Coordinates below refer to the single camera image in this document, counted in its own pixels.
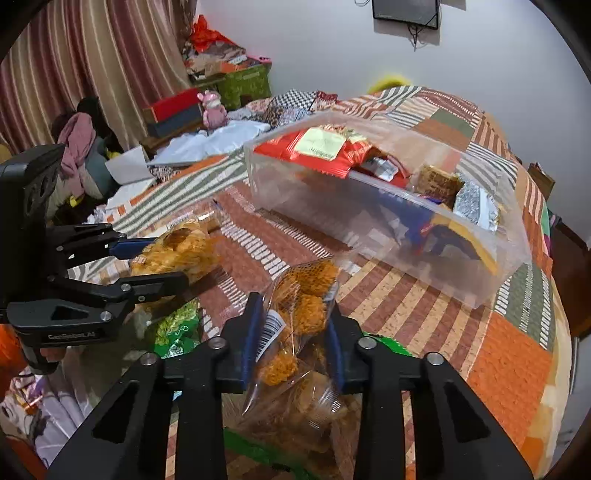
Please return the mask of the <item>green pea snack bag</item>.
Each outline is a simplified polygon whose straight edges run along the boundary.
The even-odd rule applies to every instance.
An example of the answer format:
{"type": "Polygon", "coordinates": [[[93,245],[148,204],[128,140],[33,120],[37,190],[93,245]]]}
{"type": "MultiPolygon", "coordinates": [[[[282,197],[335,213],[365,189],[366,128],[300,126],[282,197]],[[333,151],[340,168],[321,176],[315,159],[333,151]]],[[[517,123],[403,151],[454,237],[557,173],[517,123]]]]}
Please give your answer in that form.
{"type": "Polygon", "coordinates": [[[202,311],[193,299],[156,324],[152,351],[162,359],[190,353],[200,343],[202,311]]]}

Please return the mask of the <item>light blue pillow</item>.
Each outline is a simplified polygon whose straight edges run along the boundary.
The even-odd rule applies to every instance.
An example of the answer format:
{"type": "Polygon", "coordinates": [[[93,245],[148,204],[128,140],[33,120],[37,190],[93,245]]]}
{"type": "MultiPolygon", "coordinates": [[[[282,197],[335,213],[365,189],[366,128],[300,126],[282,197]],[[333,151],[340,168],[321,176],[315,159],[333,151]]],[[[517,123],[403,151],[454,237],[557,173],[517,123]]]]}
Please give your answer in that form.
{"type": "Polygon", "coordinates": [[[187,166],[207,157],[231,153],[246,142],[270,131],[270,124],[253,120],[230,120],[212,131],[182,134],[159,150],[149,166],[187,166]]]}

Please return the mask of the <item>red silver snack bag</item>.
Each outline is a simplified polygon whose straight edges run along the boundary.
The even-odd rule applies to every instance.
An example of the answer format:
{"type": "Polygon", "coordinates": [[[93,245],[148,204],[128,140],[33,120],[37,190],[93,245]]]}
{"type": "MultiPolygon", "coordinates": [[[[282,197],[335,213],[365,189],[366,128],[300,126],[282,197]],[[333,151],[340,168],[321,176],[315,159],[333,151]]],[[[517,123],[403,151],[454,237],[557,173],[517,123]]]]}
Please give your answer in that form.
{"type": "Polygon", "coordinates": [[[406,188],[410,179],[402,163],[392,156],[369,158],[363,161],[359,170],[399,188],[406,188]]]}

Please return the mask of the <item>yellow grey snack packet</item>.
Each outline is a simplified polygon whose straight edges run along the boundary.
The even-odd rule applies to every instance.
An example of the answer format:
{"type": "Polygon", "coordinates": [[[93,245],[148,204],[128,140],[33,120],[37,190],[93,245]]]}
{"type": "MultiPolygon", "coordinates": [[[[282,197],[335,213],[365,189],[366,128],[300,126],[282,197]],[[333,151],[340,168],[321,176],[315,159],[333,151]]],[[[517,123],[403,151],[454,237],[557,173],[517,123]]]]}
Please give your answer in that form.
{"type": "MultiPolygon", "coordinates": [[[[495,235],[499,228],[499,206],[493,196],[473,181],[466,181],[458,194],[452,213],[467,222],[495,235]]],[[[470,228],[445,216],[434,216],[433,228],[443,227],[460,239],[460,249],[471,259],[479,259],[493,275],[498,273],[496,242],[474,233],[470,228]]]]}

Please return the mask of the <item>orange jacket sleeve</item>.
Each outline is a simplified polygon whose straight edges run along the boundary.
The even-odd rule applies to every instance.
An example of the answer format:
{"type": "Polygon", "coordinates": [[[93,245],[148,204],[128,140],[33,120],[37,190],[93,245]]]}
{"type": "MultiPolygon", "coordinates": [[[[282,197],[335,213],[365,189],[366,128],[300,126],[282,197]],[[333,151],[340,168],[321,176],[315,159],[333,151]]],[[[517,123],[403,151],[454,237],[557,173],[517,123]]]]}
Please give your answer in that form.
{"type": "Polygon", "coordinates": [[[0,380],[5,388],[17,376],[27,362],[22,354],[20,341],[7,324],[0,325],[0,380]]]}

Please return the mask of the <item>wall mounted black monitor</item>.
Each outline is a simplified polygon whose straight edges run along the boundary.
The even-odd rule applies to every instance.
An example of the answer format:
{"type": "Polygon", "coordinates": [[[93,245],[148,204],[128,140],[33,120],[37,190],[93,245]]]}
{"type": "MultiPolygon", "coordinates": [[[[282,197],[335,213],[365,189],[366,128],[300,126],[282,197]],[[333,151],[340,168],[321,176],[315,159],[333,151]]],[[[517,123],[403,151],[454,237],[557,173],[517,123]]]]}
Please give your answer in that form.
{"type": "Polygon", "coordinates": [[[396,21],[437,30],[440,25],[439,0],[373,0],[373,18],[396,21]]]}

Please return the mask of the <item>striped curtain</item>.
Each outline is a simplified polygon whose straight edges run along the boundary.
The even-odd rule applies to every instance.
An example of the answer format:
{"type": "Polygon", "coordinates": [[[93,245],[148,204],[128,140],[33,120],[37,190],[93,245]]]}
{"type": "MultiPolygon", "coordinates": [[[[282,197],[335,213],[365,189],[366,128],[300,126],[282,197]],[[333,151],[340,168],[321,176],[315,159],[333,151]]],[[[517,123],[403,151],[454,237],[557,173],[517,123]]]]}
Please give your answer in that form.
{"type": "Polygon", "coordinates": [[[1,139],[13,152],[52,140],[51,124],[98,99],[124,148],[146,135],[143,109],[188,88],[181,58],[193,1],[50,1],[1,60],[1,139]]]}

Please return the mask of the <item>clear bag orange snacks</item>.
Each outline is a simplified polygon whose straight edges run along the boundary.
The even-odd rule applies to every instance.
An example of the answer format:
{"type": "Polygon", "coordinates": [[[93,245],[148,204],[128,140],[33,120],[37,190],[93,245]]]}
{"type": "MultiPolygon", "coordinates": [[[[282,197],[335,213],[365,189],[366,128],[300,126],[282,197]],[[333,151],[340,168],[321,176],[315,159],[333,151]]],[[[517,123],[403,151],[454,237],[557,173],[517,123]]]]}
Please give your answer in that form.
{"type": "Polygon", "coordinates": [[[308,373],[304,347],[327,327],[341,272],[342,262],[337,258],[322,258],[287,268],[267,288],[256,371],[243,415],[256,411],[308,373]]]}

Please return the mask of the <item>white paper sheet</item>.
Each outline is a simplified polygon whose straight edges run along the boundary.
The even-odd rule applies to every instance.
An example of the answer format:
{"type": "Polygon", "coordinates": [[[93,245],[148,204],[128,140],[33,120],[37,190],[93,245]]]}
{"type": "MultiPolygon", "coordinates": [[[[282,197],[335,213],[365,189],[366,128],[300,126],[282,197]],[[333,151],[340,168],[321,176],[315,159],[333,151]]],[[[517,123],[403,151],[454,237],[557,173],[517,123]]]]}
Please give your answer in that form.
{"type": "Polygon", "coordinates": [[[127,185],[152,178],[147,167],[147,155],[141,145],[113,157],[105,166],[119,185],[127,185]]]}

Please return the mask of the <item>clear plastic storage bin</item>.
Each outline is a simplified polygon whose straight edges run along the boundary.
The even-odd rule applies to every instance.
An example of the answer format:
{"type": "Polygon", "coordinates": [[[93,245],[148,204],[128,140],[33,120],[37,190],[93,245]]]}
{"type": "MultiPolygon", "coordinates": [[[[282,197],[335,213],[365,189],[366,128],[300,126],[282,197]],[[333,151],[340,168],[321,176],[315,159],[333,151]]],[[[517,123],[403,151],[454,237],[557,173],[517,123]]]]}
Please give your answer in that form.
{"type": "Polygon", "coordinates": [[[287,216],[321,231],[359,252],[383,261],[464,303],[477,307],[532,259],[515,198],[515,168],[492,162],[407,130],[388,117],[363,119],[337,112],[321,113],[278,128],[245,146],[252,199],[259,209],[287,216]],[[264,141],[307,127],[345,125],[366,136],[383,154],[398,159],[410,174],[399,188],[362,173],[346,178],[259,155],[264,141]],[[456,195],[466,181],[485,188],[499,206],[495,235],[455,216],[456,195]],[[460,249],[460,239],[434,216],[445,216],[496,242],[498,273],[460,249]]]}

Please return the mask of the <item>brown paper bag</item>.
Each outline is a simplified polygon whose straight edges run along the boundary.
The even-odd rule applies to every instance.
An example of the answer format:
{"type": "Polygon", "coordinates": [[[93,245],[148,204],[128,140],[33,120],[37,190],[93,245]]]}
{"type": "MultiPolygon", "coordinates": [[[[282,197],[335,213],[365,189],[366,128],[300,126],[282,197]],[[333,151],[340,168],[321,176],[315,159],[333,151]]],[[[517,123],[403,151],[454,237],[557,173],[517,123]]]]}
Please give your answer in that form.
{"type": "Polygon", "coordinates": [[[530,163],[528,173],[534,180],[545,200],[548,200],[555,186],[555,180],[548,175],[539,163],[530,163]]]}

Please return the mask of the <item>patchwork quilt bedspread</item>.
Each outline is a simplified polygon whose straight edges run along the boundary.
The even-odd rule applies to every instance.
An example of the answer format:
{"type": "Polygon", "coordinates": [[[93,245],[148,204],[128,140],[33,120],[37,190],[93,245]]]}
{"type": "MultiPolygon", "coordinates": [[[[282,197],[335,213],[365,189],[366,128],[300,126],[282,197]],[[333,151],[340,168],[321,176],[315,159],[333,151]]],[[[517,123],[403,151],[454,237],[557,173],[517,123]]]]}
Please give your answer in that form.
{"type": "MultiPolygon", "coordinates": [[[[569,393],[571,336],[552,278],[546,202],[489,114],[458,96],[402,86],[342,100],[339,112],[391,120],[468,154],[461,170],[514,189],[532,259],[472,309],[393,267],[358,258],[338,294],[363,330],[410,352],[437,350],[460,370],[520,449],[536,477],[550,469],[569,393]]],[[[256,214],[242,153],[213,156],[118,207],[107,217],[131,237],[159,232],[204,198],[228,212],[221,249],[225,275],[202,295],[204,332],[242,311],[246,296],[296,261],[335,251],[334,241],[287,220],[256,214]]]]}

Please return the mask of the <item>green gift box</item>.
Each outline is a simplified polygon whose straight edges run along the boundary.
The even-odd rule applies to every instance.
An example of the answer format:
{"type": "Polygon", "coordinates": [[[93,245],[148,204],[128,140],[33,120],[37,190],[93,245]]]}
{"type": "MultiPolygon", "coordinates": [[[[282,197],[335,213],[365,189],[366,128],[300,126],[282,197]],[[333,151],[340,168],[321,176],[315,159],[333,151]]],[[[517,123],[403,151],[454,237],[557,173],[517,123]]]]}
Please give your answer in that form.
{"type": "Polygon", "coordinates": [[[271,96],[269,73],[269,65],[259,64],[209,78],[190,75],[189,80],[194,87],[201,91],[216,91],[221,95],[222,105],[228,111],[232,111],[238,110],[253,100],[271,96]]]}

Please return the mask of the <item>yellow hoop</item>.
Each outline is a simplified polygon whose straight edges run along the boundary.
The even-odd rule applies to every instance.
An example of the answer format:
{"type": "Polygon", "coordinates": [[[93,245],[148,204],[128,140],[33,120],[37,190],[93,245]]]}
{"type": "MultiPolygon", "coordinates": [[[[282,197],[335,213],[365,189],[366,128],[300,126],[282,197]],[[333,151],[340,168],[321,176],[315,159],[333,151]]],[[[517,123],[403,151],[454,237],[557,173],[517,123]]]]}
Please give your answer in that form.
{"type": "Polygon", "coordinates": [[[410,85],[411,81],[401,75],[388,75],[380,80],[377,80],[374,84],[370,85],[368,89],[369,94],[377,94],[381,91],[397,88],[401,86],[410,85]]]}

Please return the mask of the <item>clear bag yellow crackers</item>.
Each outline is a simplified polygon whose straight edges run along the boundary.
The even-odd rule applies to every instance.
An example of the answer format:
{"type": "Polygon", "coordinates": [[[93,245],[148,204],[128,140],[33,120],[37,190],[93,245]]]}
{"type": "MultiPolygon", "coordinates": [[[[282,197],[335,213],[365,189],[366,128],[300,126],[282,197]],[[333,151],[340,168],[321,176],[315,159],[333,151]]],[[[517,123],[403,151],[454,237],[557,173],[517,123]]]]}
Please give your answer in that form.
{"type": "Polygon", "coordinates": [[[218,264],[215,240],[207,227],[195,219],[189,219],[144,247],[131,261],[131,275],[181,272],[190,283],[194,283],[211,273],[218,264]]]}

